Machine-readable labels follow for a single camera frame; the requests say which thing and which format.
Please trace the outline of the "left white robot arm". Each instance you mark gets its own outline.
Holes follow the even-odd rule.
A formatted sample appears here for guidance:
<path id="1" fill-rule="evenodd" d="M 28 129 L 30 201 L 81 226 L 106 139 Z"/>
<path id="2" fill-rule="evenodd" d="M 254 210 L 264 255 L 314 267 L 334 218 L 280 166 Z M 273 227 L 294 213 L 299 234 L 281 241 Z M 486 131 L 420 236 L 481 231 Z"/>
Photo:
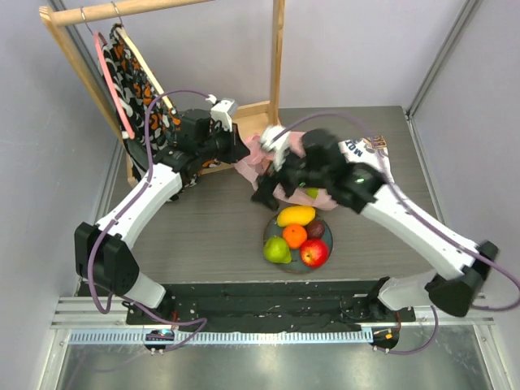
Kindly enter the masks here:
<path id="1" fill-rule="evenodd" d="M 213 160 L 237 163 L 249 155 L 232 122 L 233 100 L 220 100 L 209 110 L 187 110 L 172 145 L 153 152 L 145 146 L 148 170 L 137 186 L 95 224 L 82 223 L 74 233 L 76 273 L 91 289 L 107 292 L 145 306 L 157 324 L 172 316 L 167 290 L 146 276 L 132 255 L 145 225 Z"/>

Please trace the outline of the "fake orange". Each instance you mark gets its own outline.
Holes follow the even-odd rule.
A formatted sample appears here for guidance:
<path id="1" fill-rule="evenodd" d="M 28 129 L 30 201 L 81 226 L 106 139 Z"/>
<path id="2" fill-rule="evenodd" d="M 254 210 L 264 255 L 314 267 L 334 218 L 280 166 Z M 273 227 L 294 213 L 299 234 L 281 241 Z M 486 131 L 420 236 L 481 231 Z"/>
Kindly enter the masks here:
<path id="1" fill-rule="evenodd" d="M 303 226 L 292 223 L 283 229 L 282 237 L 290 249 L 299 249 L 307 240 L 307 233 Z"/>

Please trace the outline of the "fake green pear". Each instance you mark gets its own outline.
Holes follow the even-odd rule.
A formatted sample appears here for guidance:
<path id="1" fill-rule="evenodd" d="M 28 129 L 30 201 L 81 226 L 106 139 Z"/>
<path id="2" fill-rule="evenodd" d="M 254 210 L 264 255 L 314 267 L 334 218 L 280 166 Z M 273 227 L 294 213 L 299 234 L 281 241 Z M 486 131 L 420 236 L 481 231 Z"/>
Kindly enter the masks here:
<path id="1" fill-rule="evenodd" d="M 293 258 L 287 241 L 278 236 L 270 237 L 263 247 L 264 258 L 275 264 L 289 264 Z"/>

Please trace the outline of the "pink plastic bag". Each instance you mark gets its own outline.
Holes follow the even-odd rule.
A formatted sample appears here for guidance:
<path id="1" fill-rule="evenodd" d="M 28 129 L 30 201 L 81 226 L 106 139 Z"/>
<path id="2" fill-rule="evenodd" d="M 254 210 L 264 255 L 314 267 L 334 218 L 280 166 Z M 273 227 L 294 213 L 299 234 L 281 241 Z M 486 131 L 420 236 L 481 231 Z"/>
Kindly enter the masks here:
<path id="1" fill-rule="evenodd" d="M 305 156 L 305 152 L 301 145 L 302 132 L 290 132 L 288 134 L 288 148 L 286 152 L 288 156 L 284 159 L 284 164 L 279 165 L 276 173 L 283 174 L 283 180 L 288 180 L 290 169 L 296 168 L 296 164 L 300 158 Z M 260 176 L 268 171 L 270 164 L 277 159 L 276 154 L 269 154 L 261 147 L 261 136 L 257 133 L 253 134 L 245 140 L 245 145 L 249 148 L 249 156 L 234 163 L 236 171 L 246 178 L 254 189 L 258 188 L 258 180 Z M 327 194 L 325 189 L 315 189 L 314 195 L 311 196 L 307 191 L 307 184 L 303 185 L 303 189 L 296 189 L 295 192 L 288 197 L 284 188 L 279 184 L 274 191 L 276 200 L 284 201 L 293 205 L 313 206 L 320 210 L 333 210 L 337 204 Z"/>

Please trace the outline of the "fake dark purple fruit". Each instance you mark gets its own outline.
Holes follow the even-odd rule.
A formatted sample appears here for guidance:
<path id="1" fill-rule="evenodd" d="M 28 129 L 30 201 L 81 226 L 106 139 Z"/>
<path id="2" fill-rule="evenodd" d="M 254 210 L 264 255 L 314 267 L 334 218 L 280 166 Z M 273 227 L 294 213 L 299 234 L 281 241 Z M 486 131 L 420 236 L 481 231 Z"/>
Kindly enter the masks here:
<path id="1" fill-rule="evenodd" d="M 307 239 L 321 239 L 326 232 L 325 223 L 321 219 L 314 219 L 305 226 Z"/>

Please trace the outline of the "fake green grapes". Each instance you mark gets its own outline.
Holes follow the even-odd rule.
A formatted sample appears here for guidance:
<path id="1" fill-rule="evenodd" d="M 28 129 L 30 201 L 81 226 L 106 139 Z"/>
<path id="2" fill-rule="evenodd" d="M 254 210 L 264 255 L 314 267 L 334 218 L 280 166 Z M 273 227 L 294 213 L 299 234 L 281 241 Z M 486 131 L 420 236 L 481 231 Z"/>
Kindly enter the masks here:
<path id="1" fill-rule="evenodd" d="M 318 188 L 307 188 L 306 194 L 308 197 L 311 197 L 312 199 L 317 199 L 319 195 L 319 189 Z"/>

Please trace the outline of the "fake yellow mango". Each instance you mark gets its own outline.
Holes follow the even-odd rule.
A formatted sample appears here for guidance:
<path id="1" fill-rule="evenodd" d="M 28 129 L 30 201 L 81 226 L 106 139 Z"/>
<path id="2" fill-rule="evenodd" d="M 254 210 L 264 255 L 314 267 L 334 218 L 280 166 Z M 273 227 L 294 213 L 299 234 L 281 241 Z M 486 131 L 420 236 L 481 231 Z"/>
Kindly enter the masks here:
<path id="1" fill-rule="evenodd" d="M 312 206 L 290 206 L 280 211 L 276 222 L 282 228 L 291 224 L 305 226 L 314 220 L 315 215 L 316 210 Z"/>

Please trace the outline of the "blue ceramic plate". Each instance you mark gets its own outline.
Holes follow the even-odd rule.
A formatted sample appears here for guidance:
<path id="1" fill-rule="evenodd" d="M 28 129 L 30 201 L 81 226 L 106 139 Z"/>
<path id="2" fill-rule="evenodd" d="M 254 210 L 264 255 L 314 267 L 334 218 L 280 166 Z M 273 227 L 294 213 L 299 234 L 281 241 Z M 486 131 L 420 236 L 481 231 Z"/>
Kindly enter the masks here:
<path id="1" fill-rule="evenodd" d="M 263 257 L 278 268 L 307 274 L 322 267 L 333 249 L 332 230 L 314 209 L 292 206 L 267 223 Z"/>

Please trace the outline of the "fake red apple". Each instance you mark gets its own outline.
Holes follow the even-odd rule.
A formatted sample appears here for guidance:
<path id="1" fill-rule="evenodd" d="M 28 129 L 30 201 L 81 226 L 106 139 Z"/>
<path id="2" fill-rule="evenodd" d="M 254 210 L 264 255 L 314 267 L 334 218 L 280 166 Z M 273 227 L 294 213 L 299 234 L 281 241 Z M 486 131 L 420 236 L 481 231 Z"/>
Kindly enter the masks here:
<path id="1" fill-rule="evenodd" d="M 308 267 L 321 267 L 329 258 L 330 250 L 321 239 L 306 240 L 300 247 L 300 257 Z"/>

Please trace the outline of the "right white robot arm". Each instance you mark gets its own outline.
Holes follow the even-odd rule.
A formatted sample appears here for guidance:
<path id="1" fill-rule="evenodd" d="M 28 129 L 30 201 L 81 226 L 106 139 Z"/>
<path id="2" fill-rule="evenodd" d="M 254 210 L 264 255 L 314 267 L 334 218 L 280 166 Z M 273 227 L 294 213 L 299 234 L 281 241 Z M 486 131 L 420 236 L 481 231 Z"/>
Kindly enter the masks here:
<path id="1" fill-rule="evenodd" d="M 384 321 L 407 306 L 433 305 L 462 318 L 498 254 L 489 241 L 476 244 L 451 231 L 396 186 L 388 151 L 367 138 L 339 140 L 328 130 L 291 132 L 269 127 L 250 142 L 246 178 L 254 202 L 277 210 L 280 201 L 330 210 L 343 206 L 388 229 L 425 258 L 434 273 L 383 279 L 367 300 L 368 314 Z"/>

